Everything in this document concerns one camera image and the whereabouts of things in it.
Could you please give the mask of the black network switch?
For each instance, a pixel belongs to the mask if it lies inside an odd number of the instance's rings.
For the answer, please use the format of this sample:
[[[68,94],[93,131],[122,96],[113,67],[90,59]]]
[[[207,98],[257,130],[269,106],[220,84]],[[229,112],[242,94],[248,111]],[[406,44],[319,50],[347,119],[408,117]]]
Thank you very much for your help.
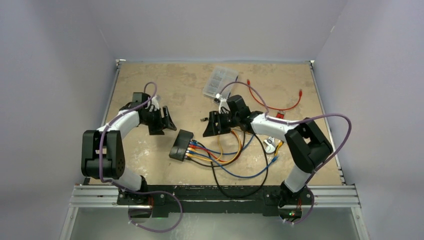
[[[171,159],[183,162],[193,137],[193,132],[180,129],[168,156]]]

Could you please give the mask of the clear plastic parts box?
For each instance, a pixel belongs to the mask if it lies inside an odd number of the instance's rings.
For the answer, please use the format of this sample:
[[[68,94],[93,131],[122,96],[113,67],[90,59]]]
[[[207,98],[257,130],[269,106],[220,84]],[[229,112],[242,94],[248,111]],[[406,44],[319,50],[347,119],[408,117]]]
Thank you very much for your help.
[[[216,66],[210,75],[207,83],[202,89],[204,96],[214,99],[221,91],[224,98],[228,98],[232,91],[232,85],[224,86],[231,82],[236,82],[239,78],[239,72],[223,66]]]

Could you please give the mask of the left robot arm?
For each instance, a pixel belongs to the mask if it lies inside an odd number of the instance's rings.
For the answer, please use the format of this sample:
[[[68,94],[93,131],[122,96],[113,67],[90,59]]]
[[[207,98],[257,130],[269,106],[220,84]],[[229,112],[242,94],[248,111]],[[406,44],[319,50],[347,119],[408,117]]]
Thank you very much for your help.
[[[138,205],[149,199],[147,181],[126,166],[123,139],[134,128],[145,125],[151,136],[163,135],[165,129],[176,131],[167,106],[160,107],[160,97],[145,92],[133,93],[132,100],[117,115],[96,130],[82,135],[81,172],[85,177],[111,183],[130,192]]]

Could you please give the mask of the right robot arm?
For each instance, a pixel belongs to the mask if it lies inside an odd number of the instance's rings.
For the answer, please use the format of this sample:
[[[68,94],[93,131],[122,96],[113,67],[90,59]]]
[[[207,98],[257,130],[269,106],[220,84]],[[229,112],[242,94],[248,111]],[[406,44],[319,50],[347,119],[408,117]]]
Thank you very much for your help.
[[[319,164],[333,152],[329,140],[311,118],[292,121],[251,111],[240,95],[229,98],[216,94],[219,109],[210,111],[204,137],[228,134],[232,128],[253,135],[266,135],[288,145],[294,166],[282,182],[280,196],[288,204],[300,198],[301,190]]]

